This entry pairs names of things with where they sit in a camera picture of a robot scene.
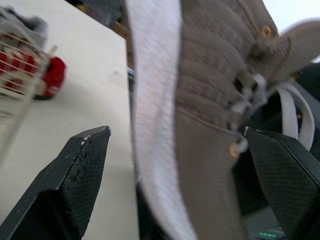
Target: metal eyelet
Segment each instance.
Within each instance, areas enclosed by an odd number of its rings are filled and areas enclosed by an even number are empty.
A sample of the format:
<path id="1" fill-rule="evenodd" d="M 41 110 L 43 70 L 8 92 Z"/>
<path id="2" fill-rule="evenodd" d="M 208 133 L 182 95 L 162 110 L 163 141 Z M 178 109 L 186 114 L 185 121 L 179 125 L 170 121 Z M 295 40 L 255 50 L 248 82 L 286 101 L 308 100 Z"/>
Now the metal eyelet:
<path id="1" fill-rule="evenodd" d="M 236 153 L 236 150 L 238 148 L 239 144 L 238 143 L 232 143 L 230 145 L 230 148 L 229 148 L 229 153 L 232 157 L 234 158 L 238 158 L 239 157 L 239 153 Z"/>
<path id="2" fill-rule="evenodd" d="M 268 25 L 263 25 L 262 26 L 261 33 L 262 33 L 262 35 L 264 37 L 272 38 L 272 31 L 271 31 L 271 29 L 270 29 L 270 27 Z"/>

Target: shoelace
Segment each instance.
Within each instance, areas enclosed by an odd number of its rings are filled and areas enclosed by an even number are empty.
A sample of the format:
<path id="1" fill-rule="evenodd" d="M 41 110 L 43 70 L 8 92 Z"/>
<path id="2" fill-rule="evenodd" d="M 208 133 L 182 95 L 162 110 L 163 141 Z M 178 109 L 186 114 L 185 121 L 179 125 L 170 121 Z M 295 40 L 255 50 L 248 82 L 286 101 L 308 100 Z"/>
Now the shoelace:
<path id="1" fill-rule="evenodd" d="M 262 105 L 267 103 L 267 99 L 278 92 L 281 102 L 282 113 L 282 134 L 295 138 L 309 151 L 315 134 L 315 121 L 310 107 L 299 91 L 290 83 L 281 83 L 273 89 L 267 91 L 266 80 L 260 75 L 253 76 L 257 83 L 255 92 L 251 88 L 242 90 L 243 98 L 241 101 L 231 106 L 231 110 L 238 114 L 244 114 L 249 108 L 249 117 Z M 302 124 L 299 131 L 296 106 L 302 112 Z M 235 152 L 241 154 L 248 148 L 248 142 L 242 138 Z"/>

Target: white table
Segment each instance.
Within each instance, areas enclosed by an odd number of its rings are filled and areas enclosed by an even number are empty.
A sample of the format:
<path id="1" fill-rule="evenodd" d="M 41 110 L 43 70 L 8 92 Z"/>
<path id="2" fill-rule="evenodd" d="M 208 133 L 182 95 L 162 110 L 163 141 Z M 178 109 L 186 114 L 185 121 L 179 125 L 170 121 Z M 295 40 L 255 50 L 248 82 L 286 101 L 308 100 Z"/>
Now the white table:
<path id="1" fill-rule="evenodd" d="M 63 0 L 0 0 L 49 24 L 46 48 L 68 70 L 62 91 L 35 101 L 0 169 L 0 223 L 70 137 L 109 125 L 112 136 L 84 240 L 137 240 L 125 41 Z"/>

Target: sneaker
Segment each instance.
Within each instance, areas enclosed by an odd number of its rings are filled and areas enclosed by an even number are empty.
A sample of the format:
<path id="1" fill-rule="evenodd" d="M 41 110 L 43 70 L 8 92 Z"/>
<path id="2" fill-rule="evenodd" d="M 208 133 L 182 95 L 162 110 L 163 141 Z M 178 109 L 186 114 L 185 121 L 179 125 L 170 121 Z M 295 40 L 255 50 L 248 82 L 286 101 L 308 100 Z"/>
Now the sneaker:
<path id="1" fill-rule="evenodd" d="M 279 36 L 262 0 L 126 5 L 136 169 L 154 218 L 172 240 L 248 239 L 232 175 L 248 146 L 238 129 L 278 91 L 282 132 L 310 149 L 310 108 L 286 82 L 320 53 L 320 22 Z"/>

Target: wire basket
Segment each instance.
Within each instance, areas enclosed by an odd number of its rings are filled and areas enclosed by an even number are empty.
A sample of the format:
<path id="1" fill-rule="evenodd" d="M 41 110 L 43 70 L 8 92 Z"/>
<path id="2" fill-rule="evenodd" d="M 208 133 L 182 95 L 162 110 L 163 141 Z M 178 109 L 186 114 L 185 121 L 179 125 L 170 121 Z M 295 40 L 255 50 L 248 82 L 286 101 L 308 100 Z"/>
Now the wire basket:
<path id="1" fill-rule="evenodd" d="M 49 59 L 0 7 L 0 163 L 43 76 Z"/>

